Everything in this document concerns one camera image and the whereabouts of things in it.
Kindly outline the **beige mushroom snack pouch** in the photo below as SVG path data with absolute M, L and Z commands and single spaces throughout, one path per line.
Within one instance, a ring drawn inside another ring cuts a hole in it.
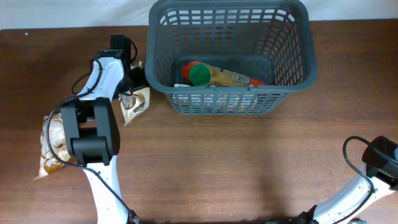
M 131 66 L 133 77 L 138 78 L 139 87 L 118 93 L 124 125 L 127 126 L 134 118 L 148 109 L 150 105 L 150 87 L 146 80 L 143 62 Z

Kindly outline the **green lidded jar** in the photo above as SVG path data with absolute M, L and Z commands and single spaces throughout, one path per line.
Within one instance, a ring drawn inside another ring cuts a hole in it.
M 189 70 L 188 77 L 194 86 L 205 86 L 210 82 L 211 73 L 206 65 L 197 64 Z

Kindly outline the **red spaghetti packet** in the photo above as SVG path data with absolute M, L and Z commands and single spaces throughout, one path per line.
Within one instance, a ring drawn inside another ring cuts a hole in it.
M 202 63 L 199 61 L 191 61 L 185 66 L 182 67 L 181 73 L 184 76 L 184 78 L 190 82 L 188 73 L 189 70 L 197 64 L 204 64 L 208 67 L 210 73 L 211 73 L 211 79 L 209 84 L 207 85 L 214 85 L 214 86 L 220 86 L 220 87 L 248 87 L 248 86 L 263 86 L 265 85 L 264 82 L 251 78 L 246 75 L 242 75 L 240 73 L 232 72 L 229 70 L 225 70 L 223 68 L 215 67 L 206 63 Z

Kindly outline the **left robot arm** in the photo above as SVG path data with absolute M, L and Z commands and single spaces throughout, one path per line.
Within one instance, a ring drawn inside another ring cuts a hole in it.
M 112 35 L 110 48 L 91 59 L 84 88 L 58 107 L 68 152 L 90 183 L 98 223 L 140 222 L 122 200 L 117 173 L 120 135 L 111 106 L 119 95 L 131 96 L 149 85 L 143 69 L 132 67 L 136 56 L 137 48 L 130 38 Z

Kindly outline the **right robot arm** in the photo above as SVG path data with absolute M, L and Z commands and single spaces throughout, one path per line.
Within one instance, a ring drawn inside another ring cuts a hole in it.
M 355 167 L 348 158 L 347 146 L 351 140 L 366 145 L 361 169 Z M 351 223 L 372 203 L 397 191 L 397 143 L 385 136 L 378 136 L 372 141 L 350 136 L 344 141 L 342 151 L 346 163 L 356 172 L 356 176 L 332 198 L 302 212 L 292 223 Z

